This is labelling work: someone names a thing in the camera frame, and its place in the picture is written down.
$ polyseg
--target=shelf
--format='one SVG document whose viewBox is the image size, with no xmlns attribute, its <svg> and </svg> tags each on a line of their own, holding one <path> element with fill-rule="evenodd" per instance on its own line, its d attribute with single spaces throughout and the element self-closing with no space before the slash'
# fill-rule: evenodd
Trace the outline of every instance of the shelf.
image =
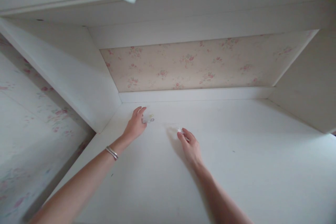
<svg viewBox="0 0 336 224">
<path fill-rule="evenodd" d="M 335 0 L 138 0 L 9 15 L 90 27 L 98 49 L 329 28 Z"/>
<path fill-rule="evenodd" d="M 335 137 L 267 100 L 122 104 L 52 195 L 123 133 L 139 105 L 155 120 L 120 155 L 77 223 L 211 223 L 177 127 L 193 132 L 213 176 L 254 223 L 334 220 Z"/>
</svg>

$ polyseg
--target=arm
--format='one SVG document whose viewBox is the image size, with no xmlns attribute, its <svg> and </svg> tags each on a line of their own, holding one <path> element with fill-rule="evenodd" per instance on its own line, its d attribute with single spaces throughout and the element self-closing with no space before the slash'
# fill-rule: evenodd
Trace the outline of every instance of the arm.
<svg viewBox="0 0 336 224">
<path fill-rule="evenodd" d="M 145 130 L 147 124 L 142 123 L 145 109 L 138 107 L 134 110 L 122 136 L 110 145 L 118 155 Z M 114 157 L 103 150 L 48 200 L 30 224 L 72 223 L 102 183 L 114 162 Z"/>
<path fill-rule="evenodd" d="M 185 128 L 183 128 L 183 132 L 184 134 L 178 132 L 177 136 L 182 143 L 187 161 L 201 183 L 216 222 L 224 224 L 253 224 L 205 167 L 201 157 L 200 145 L 195 136 Z"/>
</svg>

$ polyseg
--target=white trim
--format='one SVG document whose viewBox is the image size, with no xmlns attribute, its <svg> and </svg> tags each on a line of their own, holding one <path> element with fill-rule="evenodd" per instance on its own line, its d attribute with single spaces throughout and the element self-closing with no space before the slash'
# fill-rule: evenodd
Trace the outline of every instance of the white trim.
<svg viewBox="0 0 336 224">
<path fill-rule="evenodd" d="M 334 5 L 334 0 L 323 0 L 91 27 L 89 32 L 96 47 L 105 49 L 314 30 L 330 26 L 334 19 Z"/>
<path fill-rule="evenodd" d="M 319 32 L 319 30 L 315 30 L 312 32 L 312 36 L 307 39 L 307 41 L 303 44 L 302 48 L 297 52 L 297 54 L 293 57 L 292 61 L 288 64 L 288 66 L 282 71 L 282 73 L 279 75 L 279 77 L 275 80 L 272 86 L 275 86 L 278 81 L 281 79 L 281 77 L 287 72 L 289 67 L 293 64 L 293 62 L 296 60 L 296 58 L 302 53 L 302 51 L 306 48 L 306 46 L 310 43 L 310 41 L 315 37 L 315 35 Z"/>
<path fill-rule="evenodd" d="M 119 97 L 122 103 L 266 99 L 271 95 L 274 89 L 274 87 L 230 87 L 217 89 L 121 92 L 119 93 Z"/>
</svg>

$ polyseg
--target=finger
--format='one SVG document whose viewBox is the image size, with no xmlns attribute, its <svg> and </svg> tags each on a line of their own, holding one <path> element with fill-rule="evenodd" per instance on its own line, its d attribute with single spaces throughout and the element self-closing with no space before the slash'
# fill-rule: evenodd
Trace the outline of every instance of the finger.
<svg viewBox="0 0 336 224">
<path fill-rule="evenodd" d="M 190 141 L 193 142 L 195 140 L 194 135 L 191 132 L 189 132 L 186 128 L 182 128 L 182 130 Z"/>
<path fill-rule="evenodd" d="M 141 109 L 141 106 L 140 107 L 137 107 L 134 111 L 133 111 L 133 115 L 132 116 L 136 116 L 139 112 L 139 110 Z"/>
<path fill-rule="evenodd" d="M 181 141 L 182 145 L 186 146 L 188 144 L 187 140 L 185 139 L 184 135 L 181 132 L 177 133 L 177 137 Z"/>
<path fill-rule="evenodd" d="M 184 133 L 182 133 L 182 134 L 184 135 L 184 138 L 187 140 L 187 142 L 189 142 L 190 140 L 189 140 L 189 138 L 187 137 L 187 135 L 184 134 Z"/>
<path fill-rule="evenodd" d="M 138 112 L 138 115 L 139 115 L 140 117 L 142 117 L 143 114 L 144 114 L 144 111 L 145 111 L 145 110 L 146 110 L 146 107 L 143 107 L 142 109 L 140 109 L 139 112 Z"/>
</svg>

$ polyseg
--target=left hand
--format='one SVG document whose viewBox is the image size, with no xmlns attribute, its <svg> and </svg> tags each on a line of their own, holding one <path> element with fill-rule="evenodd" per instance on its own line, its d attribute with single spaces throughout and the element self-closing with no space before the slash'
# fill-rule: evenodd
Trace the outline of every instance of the left hand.
<svg viewBox="0 0 336 224">
<path fill-rule="evenodd" d="M 126 129 L 123 133 L 123 136 L 130 139 L 130 140 L 134 140 L 136 139 L 138 136 L 140 136 L 143 131 L 145 130 L 145 128 L 147 127 L 147 123 L 142 123 L 142 118 L 143 118 L 143 114 L 145 111 L 146 107 L 137 107 L 134 111 L 133 111 L 133 115 L 132 118 L 128 121 L 128 124 L 126 126 Z"/>
</svg>

